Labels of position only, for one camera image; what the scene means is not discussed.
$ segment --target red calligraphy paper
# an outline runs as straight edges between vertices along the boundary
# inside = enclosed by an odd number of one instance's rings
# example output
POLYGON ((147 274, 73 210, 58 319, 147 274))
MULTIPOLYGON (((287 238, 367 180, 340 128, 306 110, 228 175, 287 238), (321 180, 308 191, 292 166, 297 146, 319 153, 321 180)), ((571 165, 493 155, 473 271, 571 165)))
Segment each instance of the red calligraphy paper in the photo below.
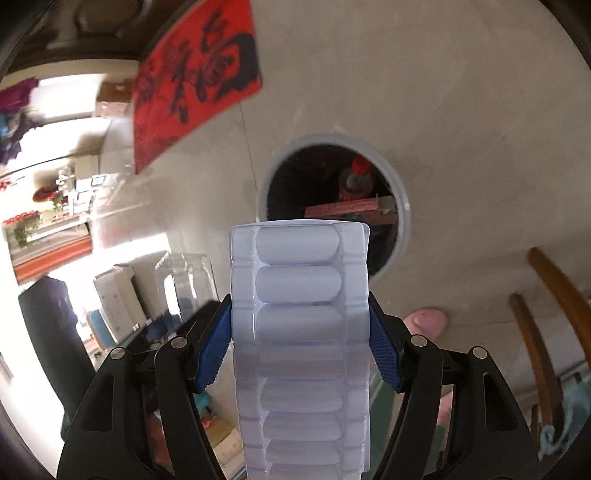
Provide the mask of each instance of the red calligraphy paper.
POLYGON ((136 173, 260 88, 249 0, 197 4, 139 69, 133 95, 136 173))

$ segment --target transparent plastic box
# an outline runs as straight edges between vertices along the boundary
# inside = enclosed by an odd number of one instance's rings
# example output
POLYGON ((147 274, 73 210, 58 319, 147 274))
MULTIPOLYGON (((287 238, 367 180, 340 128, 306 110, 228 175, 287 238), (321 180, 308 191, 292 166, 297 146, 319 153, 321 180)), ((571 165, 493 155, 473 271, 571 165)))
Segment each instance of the transparent plastic box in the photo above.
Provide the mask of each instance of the transparent plastic box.
POLYGON ((230 231, 239 424, 251 480, 359 480, 369 467, 369 227, 230 231))
POLYGON ((172 315, 182 322, 210 300, 218 300, 207 255, 166 253, 155 267, 158 291, 172 315))

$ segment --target red bottle cap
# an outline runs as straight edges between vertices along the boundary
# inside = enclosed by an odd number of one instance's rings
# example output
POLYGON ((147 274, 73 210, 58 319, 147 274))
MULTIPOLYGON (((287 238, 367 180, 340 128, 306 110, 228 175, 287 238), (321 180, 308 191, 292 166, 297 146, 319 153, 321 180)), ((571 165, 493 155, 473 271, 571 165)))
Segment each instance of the red bottle cap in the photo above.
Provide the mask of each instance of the red bottle cap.
POLYGON ((372 164, 369 160, 358 155, 353 159, 353 163, 351 164, 351 170, 353 173, 357 175, 367 175, 371 170, 372 164))

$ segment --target bottle with red cap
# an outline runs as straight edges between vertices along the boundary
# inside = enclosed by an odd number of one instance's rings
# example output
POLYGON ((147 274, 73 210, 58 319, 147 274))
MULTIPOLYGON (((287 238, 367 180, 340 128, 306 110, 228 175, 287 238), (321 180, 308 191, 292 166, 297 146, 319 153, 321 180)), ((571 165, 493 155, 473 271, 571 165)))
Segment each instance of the bottle with red cap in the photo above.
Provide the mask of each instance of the bottle with red cap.
POLYGON ((339 176, 339 201, 366 199, 374 189, 372 164, 362 156, 353 159, 351 167, 344 169, 339 176))

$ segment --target metal screw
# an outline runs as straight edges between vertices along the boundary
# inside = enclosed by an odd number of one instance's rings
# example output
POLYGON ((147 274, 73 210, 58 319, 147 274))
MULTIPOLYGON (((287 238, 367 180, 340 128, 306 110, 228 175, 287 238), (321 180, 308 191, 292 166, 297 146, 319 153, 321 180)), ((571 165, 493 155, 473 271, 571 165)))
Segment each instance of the metal screw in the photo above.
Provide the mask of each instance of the metal screw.
POLYGON ((410 342, 414 346, 425 346, 427 344, 427 339, 423 335, 413 335, 410 337, 410 342))
POLYGON ((121 348, 120 346, 111 350, 111 358, 113 360, 119 360, 119 358, 123 358, 124 355, 125 348, 121 348))
POLYGON ((484 350, 481 346, 477 346, 472 351, 472 353, 476 358, 480 358, 481 360, 485 359, 488 356, 488 352, 484 350))
POLYGON ((187 345, 187 339, 185 337, 175 337, 170 342, 170 345, 173 348, 183 348, 184 346, 187 345))

